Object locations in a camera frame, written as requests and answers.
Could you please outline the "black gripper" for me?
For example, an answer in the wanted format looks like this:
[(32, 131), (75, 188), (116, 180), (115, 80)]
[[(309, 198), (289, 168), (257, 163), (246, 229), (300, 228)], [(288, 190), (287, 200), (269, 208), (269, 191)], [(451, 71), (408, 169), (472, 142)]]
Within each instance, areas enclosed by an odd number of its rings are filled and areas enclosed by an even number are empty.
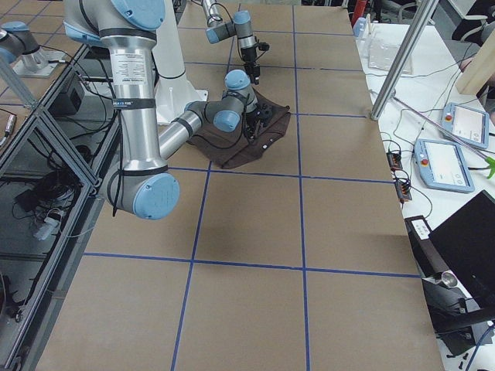
[(259, 136), (262, 121), (258, 119), (258, 110), (254, 110), (246, 114), (246, 138), (249, 141), (253, 141), (254, 138)]
[(245, 73), (252, 80), (252, 83), (259, 84), (261, 69), (258, 65), (258, 46), (241, 47), (240, 56)]

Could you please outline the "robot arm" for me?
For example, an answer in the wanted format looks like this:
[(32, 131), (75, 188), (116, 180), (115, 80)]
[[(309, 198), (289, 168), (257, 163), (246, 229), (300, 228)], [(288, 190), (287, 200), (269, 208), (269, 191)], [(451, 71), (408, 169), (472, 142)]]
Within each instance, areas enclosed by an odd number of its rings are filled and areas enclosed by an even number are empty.
[(251, 83), (258, 85), (261, 68), (258, 59), (270, 46), (254, 35), (251, 14), (240, 10), (230, 15), (227, 8), (218, 1), (193, 1), (202, 7), (207, 21), (206, 36), (211, 44), (219, 43), (231, 37), (237, 38), (237, 51), (244, 66), (244, 71)]
[(79, 43), (104, 47), (110, 55), (121, 152), (102, 186), (116, 210), (146, 220), (170, 214), (180, 190), (168, 171), (168, 159), (203, 126), (232, 132), (257, 107), (259, 42), (250, 13), (239, 11), (224, 21), (217, 2), (205, 1), (202, 7), (210, 43), (235, 37), (244, 63), (226, 75), (226, 90), (218, 101), (202, 98), (186, 78), (170, 1), (64, 4), (66, 34)]

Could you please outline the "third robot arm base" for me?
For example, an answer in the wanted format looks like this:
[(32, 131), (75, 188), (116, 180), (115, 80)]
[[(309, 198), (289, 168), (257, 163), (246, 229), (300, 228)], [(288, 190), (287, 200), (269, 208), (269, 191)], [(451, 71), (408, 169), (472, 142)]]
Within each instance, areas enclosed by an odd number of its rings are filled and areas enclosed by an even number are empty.
[(41, 47), (24, 22), (1, 24), (1, 58), (13, 64), (20, 77), (50, 77), (57, 66), (66, 62), (63, 57), (63, 52)]

